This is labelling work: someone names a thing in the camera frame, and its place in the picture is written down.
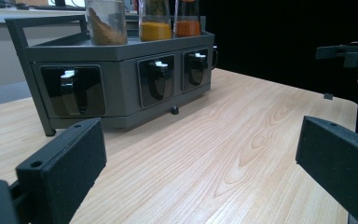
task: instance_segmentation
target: black background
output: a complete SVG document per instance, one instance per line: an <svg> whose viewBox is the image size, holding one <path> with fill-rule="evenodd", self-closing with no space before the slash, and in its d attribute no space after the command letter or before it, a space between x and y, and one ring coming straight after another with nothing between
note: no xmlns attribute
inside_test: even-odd
<svg viewBox="0 0 358 224"><path fill-rule="evenodd" d="M200 0L200 14L215 34L218 68L358 104L358 68L314 59L317 47L358 41L358 0Z"/></svg>

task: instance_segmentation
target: gray surface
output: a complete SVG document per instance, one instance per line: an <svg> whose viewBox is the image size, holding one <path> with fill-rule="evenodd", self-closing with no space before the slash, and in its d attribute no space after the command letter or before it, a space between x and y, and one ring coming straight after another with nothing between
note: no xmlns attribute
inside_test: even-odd
<svg viewBox="0 0 358 224"><path fill-rule="evenodd" d="M30 97L31 93L26 82L17 82L0 86L0 104Z"/></svg>

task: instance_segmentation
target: jar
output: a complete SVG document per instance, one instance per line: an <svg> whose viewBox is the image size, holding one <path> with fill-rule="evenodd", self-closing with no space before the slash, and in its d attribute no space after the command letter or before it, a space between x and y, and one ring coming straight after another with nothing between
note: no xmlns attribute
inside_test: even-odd
<svg viewBox="0 0 358 224"><path fill-rule="evenodd" d="M88 0L86 10L93 45L127 44L123 0Z"/></svg>
<svg viewBox="0 0 358 224"><path fill-rule="evenodd" d="M176 0L173 31L175 36L201 34L199 0Z"/></svg>
<svg viewBox="0 0 358 224"><path fill-rule="evenodd" d="M172 38L168 0L139 1L139 38L141 41Z"/></svg>

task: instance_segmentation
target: wooden table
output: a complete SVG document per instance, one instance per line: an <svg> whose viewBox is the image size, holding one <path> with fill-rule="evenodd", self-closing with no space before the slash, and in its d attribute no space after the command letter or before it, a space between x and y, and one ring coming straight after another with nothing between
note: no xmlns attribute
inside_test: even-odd
<svg viewBox="0 0 358 224"><path fill-rule="evenodd" d="M72 222L346 223L295 155L305 115L354 130L356 109L214 69L212 89L179 115L105 132L108 162ZM0 105L0 179L15 181L15 167L51 139L31 98Z"/></svg>

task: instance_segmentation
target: table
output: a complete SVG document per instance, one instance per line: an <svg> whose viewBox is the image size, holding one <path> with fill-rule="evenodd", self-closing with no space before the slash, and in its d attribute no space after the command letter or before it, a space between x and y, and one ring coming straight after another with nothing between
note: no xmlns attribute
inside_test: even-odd
<svg viewBox="0 0 358 224"><path fill-rule="evenodd" d="M346 223L295 155L305 115L354 130L356 110L214 69L212 89L179 115L104 132L108 162L72 222ZM31 98L0 105L0 179L14 182L15 167L52 139Z"/></svg>

